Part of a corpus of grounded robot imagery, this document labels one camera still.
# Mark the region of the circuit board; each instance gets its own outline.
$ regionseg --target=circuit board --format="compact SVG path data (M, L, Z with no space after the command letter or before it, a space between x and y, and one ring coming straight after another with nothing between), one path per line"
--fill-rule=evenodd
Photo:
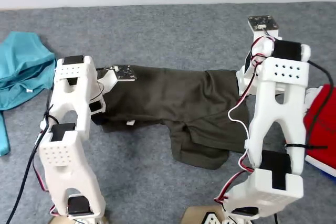
M270 15L248 17L253 31L278 30L279 26Z
M114 70L118 81L134 81L136 75L130 65L113 65L111 69Z

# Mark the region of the wooden base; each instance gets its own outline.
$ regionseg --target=wooden base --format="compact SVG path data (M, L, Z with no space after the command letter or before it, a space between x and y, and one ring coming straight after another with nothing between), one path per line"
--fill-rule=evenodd
M108 224L108 221L105 217L103 217L104 224ZM70 220L67 217L64 216L55 216L51 219L51 221L48 224L79 224L75 220Z
M218 220L222 222L224 215L220 205L188 207L184 212L180 224L201 224L207 212L215 212Z

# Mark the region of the blue fabric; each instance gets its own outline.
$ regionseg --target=blue fabric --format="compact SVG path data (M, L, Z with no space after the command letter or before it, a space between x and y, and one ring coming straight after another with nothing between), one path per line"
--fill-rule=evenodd
M10 151L1 111L50 89L56 61L35 33L13 31L0 44L0 156Z

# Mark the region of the red fabric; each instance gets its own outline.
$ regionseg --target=red fabric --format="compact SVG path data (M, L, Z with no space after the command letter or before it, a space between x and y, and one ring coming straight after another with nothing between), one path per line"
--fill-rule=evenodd
M329 85L323 86L304 117L304 124L307 130L329 89ZM336 88L333 89L329 102L325 105L316 121L310 136L309 145L326 145L328 149L307 150L307 154L332 168L336 168Z

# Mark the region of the dark green fabric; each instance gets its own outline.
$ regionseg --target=dark green fabric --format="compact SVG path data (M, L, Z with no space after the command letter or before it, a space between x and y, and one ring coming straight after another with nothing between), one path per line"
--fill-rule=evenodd
M104 95L106 113L99 117L105 120L106 132L166 124L173 157L208 169L219 168L229 151L243 152L244 128L227 117L239 99L234 71L132 69L137 80L118 82ZM232 117L248 124L245 103ZM129 120L135 120L135 125L127 126Z

